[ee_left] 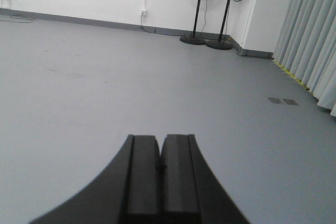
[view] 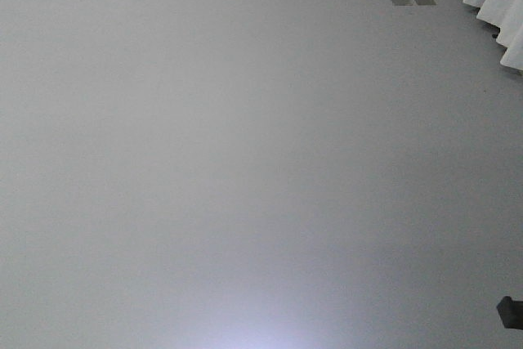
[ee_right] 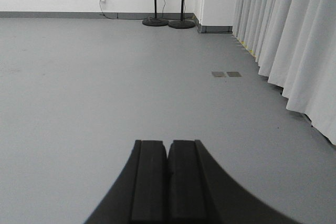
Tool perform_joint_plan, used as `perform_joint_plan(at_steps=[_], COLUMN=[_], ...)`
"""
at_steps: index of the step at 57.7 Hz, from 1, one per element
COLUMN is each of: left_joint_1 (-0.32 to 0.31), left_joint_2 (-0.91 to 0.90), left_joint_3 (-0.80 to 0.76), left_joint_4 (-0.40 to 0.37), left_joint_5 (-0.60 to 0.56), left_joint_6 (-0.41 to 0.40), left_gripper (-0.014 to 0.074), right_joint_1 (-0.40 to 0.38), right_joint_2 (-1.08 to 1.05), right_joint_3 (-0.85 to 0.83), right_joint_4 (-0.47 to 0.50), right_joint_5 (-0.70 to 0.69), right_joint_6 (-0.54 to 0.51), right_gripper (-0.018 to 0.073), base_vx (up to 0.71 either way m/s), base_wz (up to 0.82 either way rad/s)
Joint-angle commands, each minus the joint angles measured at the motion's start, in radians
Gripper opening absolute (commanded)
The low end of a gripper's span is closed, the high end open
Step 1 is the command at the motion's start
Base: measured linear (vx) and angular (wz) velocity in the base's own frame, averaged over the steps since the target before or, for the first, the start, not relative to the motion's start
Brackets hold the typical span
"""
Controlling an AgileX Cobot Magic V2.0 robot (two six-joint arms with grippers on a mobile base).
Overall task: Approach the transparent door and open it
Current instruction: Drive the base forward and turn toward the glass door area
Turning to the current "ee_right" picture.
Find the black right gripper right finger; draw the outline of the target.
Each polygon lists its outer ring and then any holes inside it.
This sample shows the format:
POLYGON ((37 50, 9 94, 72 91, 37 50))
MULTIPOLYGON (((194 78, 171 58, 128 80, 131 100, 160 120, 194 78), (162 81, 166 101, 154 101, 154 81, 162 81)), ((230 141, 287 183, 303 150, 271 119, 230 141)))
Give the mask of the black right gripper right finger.
POLYGON ((174 140, 168 163, 169 223, 296 223, 235 181, 200 140, 174 140))

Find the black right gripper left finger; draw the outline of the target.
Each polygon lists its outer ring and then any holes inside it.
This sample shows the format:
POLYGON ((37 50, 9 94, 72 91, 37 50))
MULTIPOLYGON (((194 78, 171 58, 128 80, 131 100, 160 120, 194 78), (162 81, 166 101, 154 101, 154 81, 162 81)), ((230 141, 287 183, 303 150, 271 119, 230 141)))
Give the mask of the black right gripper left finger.
POLYGON ((86 223, 164 223, 165 172, 163 143, 136 140, 120 175, 86 223))

